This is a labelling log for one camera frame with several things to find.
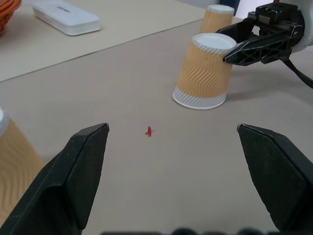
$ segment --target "wicker basket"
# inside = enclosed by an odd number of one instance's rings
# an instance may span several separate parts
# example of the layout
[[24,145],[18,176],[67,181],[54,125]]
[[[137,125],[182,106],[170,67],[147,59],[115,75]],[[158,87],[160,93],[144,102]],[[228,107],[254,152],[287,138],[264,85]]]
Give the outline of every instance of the wicker basket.
[[0,0],[0,34],[3,33],[6,24],[9,22],[13,12],[19,8],[22,0]]

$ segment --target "small red object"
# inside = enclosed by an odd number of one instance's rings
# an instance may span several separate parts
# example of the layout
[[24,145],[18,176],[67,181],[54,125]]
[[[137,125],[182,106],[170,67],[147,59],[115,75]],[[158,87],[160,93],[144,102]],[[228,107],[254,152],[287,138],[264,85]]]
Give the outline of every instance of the small red object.
[[154,132],[154,130],[152,130],[151,126],[148,126],[148,131],[145,133],[148,137],[151,137],[152,132]]

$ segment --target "white power bank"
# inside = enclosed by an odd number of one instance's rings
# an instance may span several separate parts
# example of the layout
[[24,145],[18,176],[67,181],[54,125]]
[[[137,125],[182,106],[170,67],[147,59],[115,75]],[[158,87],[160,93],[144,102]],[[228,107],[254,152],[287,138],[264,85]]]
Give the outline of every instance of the white power bank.
[[35,16],[67,35],[90,33],[101,28],[99,17],[64,1],[32,4]]

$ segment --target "cable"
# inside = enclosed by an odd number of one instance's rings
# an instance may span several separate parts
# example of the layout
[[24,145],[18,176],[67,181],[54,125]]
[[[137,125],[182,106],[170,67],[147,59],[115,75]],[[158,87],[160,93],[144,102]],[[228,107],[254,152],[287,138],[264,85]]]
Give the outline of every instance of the cable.
[[304,75],[302,72],[300,72],[294,65],[293,63],[288,59],[288,60],[282,60],[283,63],[291,69],[305,84],[307,84],[309,87],[313,89],[313,80]]

